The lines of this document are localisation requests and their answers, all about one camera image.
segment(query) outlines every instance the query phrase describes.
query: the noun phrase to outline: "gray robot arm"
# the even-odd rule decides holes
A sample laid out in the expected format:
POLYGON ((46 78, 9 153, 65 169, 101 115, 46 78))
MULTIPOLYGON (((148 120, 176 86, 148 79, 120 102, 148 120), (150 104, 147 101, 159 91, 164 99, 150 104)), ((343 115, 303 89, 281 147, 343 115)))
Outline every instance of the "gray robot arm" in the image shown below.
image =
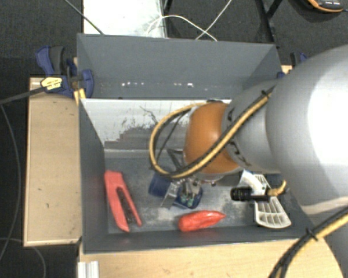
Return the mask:
MULTIPOLYGON (((318 224, 348 205, 348 45, 236 97, 222 128, 273 86, 268 103, 239 129, 227 151, 245 169, 281 173, 318 224)), ((348 224, 327 242, 348 278, 348 224)))

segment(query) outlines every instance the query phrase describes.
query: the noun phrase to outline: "white paper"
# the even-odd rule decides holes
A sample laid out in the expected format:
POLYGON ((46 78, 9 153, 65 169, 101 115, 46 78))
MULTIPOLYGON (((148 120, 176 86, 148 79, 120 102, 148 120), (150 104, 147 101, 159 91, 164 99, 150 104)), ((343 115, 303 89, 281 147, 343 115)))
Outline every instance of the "white paper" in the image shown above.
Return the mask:
MULTIPOLYGON (((150 24, 161 16, 160 0, 84 0, 84 15, 109 35, 166 37, 164 24, 147 33, 150 24)), ((86 20, 84 33, 98 34, 86 20)))

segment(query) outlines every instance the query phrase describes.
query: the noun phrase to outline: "red object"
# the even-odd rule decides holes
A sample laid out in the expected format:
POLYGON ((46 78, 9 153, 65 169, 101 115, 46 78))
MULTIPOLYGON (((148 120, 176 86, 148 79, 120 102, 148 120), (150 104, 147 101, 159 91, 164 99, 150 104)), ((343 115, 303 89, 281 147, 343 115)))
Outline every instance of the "red object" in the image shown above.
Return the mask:
POLYGON ((197 231, 198 229, 217 224, 224 217, 226 215, 218 211, 203 210, 193 212, 179 218, 178 228, 182 232, 197 231))
POLYGON ((137 225, 141 226, 142 221, 140 220, 132 197, 130 196, 128 187, 126 186, 124 179, 122 178, 122 174, 120 172, 107 170, 104 173, 104 184, 106 185, 108 202, 110 203, 111 211, 115 218, 117 226, 125 232, 130 231, 124 210, 122 208, 122 204, 117 193, 118 189, 120 189, 124 194, 125 200, 129 205, 129 208, 136 220, 137 225))

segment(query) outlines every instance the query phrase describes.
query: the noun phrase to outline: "dark gray carpet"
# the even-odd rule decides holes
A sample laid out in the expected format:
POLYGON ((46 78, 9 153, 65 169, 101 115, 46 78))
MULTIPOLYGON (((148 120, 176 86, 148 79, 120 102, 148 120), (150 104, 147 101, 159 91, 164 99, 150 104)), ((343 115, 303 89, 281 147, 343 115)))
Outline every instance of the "dark gray carpet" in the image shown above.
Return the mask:
MULTIPOLYGON (((79 9, 82 0, 70 0, 79 9)), ((206 27, 227 0, 174 0, 172 14, 180 14, 206 27)), ((273 0, 264 0, 270 5, 273 0)), ((348 0, 342 0, 348 8, 348 0)), ((304 8, 297 0, 284 0, 272 19, 279 55, 290 64, 290 52, 313 56, 348 43, 348 13, 322 14, 304 8)), ((223 41, 267 42, 255 4, 235 0, 212 29, 223 41)), ((41 73, 34 52, 43 45, 63 45, 66 57, 76 55, 75 34, 82 31, 81 18, 62 0, 0 0, 0 97, 27 90, 28 78, 41 73)), ((170 35, 193 38, 198 32, 173 19, 170 35)), ((26 157, 26 101, 5 108, 19 146, 24 181, 26 157)), ((0 237, 7 236, 16 202, 15 156, 9 132, 0 112, 0 237)), ((22 237, 22 208, 13 237, 22 237)), ((42 247, 48 277, 75 277, 75 246, 42 247)), ((41 277, 42 268, 34 252, 11 243, 0 265, 0 277, 41 277)))

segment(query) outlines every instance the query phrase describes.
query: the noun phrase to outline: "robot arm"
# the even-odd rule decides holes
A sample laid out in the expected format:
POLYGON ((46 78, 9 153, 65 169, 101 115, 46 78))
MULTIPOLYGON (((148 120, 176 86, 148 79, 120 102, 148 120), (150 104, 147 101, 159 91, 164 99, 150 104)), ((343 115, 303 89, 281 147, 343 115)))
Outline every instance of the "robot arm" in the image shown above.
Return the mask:
MULTIPOLYGON (((183 155, 192 169, 169 177, 195 174, 211 182, 240 169, 281 173, 314 224, 347 206, 348 45, 248 89, 229 105, 199 106, 183 155)), ((327 242, 348 277, 348 224, 327 242)))

